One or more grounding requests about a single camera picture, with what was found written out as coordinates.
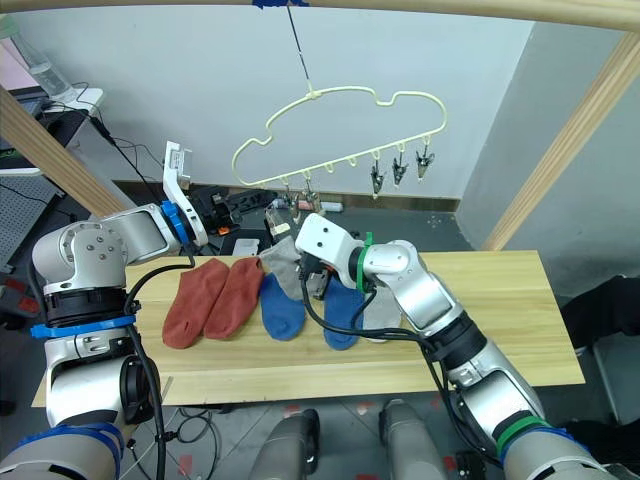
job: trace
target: red sock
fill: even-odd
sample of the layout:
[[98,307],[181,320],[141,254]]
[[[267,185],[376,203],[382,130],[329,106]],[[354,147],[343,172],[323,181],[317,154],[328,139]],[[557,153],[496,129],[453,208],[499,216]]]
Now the red sock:
[[228,275],[229,267],[215,258],[180,274],[178,294],[162,327],[165,345],[187,348],[195,342]]
[[234,263],[204,326],[204,336],[227,338],[242,326],[258,305],[263,278],[264,272],[258,257],[243,258]]

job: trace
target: gray sock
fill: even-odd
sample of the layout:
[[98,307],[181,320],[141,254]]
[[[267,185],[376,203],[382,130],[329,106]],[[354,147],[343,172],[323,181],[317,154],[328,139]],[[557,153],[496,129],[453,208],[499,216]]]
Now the gray sock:
[[291,300],[302,300],[302,289],[296,271],[300,254],[291,236],[285,237],[273,247],[264,250],[260,258],[267,264],[278,280],[278,285]]

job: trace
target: gray floor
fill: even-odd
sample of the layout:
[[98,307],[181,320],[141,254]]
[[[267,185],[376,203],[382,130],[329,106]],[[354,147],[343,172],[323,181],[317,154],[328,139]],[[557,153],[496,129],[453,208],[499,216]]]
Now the gray floor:
[[[71,199],[64,199],[58,208],[69,211],[78,207]],[[261,228],[262,218],[259,212],[247,215],[244,226]],[[352,209],[342,214],[330,214],[328,218],[349,230],[360,231],[362,237],[366,231],[373,231],[376,242],[404,238],[421,251],[470,250],[450,213]],[[30,242],[25,242],[22,252],[13,260],[19,276],[24,273],[30,244],[43,233],[64,223],[63,216],[52,213],[38,224]],[[587,378],[586,384],[537,389],[551,422],[559,424],[574,418],[609,418],[593,358],[586,354],[580,363]],[[0,417],[0,453],[3,456],[25,435],[47,428],[44,411],[29,406],[43,369],[41,342],[31,339],[27,329],[17,332],[0,329],[0,395],[2,399],[17,402],[14,414]],[[456,451],[463,449],[437,394],[420,393],[400,397],[412,404],[425,419],[443,457],[453,456]],[[213,420],[220,432],[221,442],[220,460],[213,478],[246,478],[260,446],[277,422],[291,412],[316,408],[321,420],[322,453],[318,471],[311,478],[387,479],[389,475],[384,450],[378,440],[377,419],[378,412],[389,398],[391,396],[362,396],[245,404],[236,406],[229,414],[214,414]],[[164,410],[168,421],[175,408],[166,407]],[[175,415],[168,429],[177,428],[181,420],[179,414]],[[198,421],[190,422],[184,427],[183,434],[191,437],[201,427]],[[134,438],[137,441],[136,452],[140,455],[152,443],[152,424],[141,426]],[[213,438],[207,433],[193,444],[174,441],[168,445],[168,451],[167,479],[203,480],[210,468]],[[180,469],[181,463],[192,465],[186,474]],[[131,454],[126,452],[122,471],[126,471],[131,464]],[[155,478],[155,449],[149,451],[141,464]],[[142,480],[144,476],[134,468],[126,478]],[[451,478],[458,478],[454,471],[451,472]],[[499,471],[492,469],[488,478],[503,477]]]

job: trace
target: blue tape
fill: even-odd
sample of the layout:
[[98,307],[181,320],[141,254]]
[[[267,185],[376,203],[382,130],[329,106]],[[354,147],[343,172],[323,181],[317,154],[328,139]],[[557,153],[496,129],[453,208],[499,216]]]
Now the blue tape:
[[176,230],[180,243],[182,243],[182,245],[187,245],[189,243],[189,237],[184,225],[182,224],[182,220],[180,220],[180,214],[178,213],[178,207],[176,207],[176,204],[169,200],[164,200],[160,208],[162,208],[162,212],[167,216],[171,225],[173,225],[173,228]]
[[550,427],[539,427],[539,428],[533,428],[531,430],[525,430],[524,432],[522,432],[522,434],[516,436],[515,438],[511,439],[506,445],[505,447],[502,449],[502,454],[500,455],[500,463],[502,465],[504,465],[504,460],[507,457],[507,452],[509,451],[509,448],[511,447],[511,445],[513,444],[513,442],[515,442],[516,440],[518,440],[520,437],[528,434],[528,433],[533,433],[533,432],[546,432],[546,433],[552,433],[554,435],[558,435],[559,437],[564,437],[568,440],[571,440],[573,443],[580,445],[582,448],[584,448],[584,450],[587,453],[591,453],[589,451],[589,449],[583,445],[582,443],[576,441],[575,438],[573,438],[571,436],[570,433],[568,433],[564,428],[550,428]]
[[[304,0],[290,0],[291,5],[296,7],[309,7],[309,2]],[[252,2],[256,7],[263,9],[264,7],[286,7],[289,4],[289,0],[253,0]]]
[[70,337],[72,335],[81,335],[83,333],[97,332],[100,330],[109,330],[111,328],[120,328],[135,323],[135,315],[127,315],[125,317],[111,318],[102,320],[101,322],[85,323],[83,325],[73,325],[71,327],[54,327],[49,328],[43,323],[31,327],[31,336],[33,338],[59,338]]
[[115,442],[111,437],[105,435],[104,433],[100,433],[100,431],[94,430],[92,428],[87,428],[84,426],[70,427],[68,425],[58,425],[57,427],[47,430],[46,432],[38,433],[36,435],[30,435],[28,437],[23,438],[14,450],[17,450],[20,447],[24,447],[25,445],[36,442],[38,440],[42,440],[43,438],[57,437],[60,435],[83,435],[85,437],[95,438],[96,440],[101,442],[105,447],[107,447],[111,451],[111,455],[113,456],[113,461],[116,467],[116,475],[114,477],[115,480],[120,478],[120,454],[118,453],[118,447],[116,446]]

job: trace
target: blue sock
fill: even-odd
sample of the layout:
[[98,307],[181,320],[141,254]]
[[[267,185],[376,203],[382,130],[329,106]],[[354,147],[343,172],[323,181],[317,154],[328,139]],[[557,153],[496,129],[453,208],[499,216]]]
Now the blue sock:
[[260,287],[262,323],[271,338],[291,340],[304,325],[304,305],[300,300],[291,300],[280,288],[278,280],[270,273]]
[[[351,317],[362,305],[362,302],[364,302],[362,293],[345,287],[336,278],[331,278],[324,299],[325,322],[335,327],[351,328]],[[354,325],[355,328],[362,328],[362,318],[362,315],[358,317]],[[324,339],[334,350],[346,350],[358,341],[358,337],[355,335],[335,333],[326,329]]]

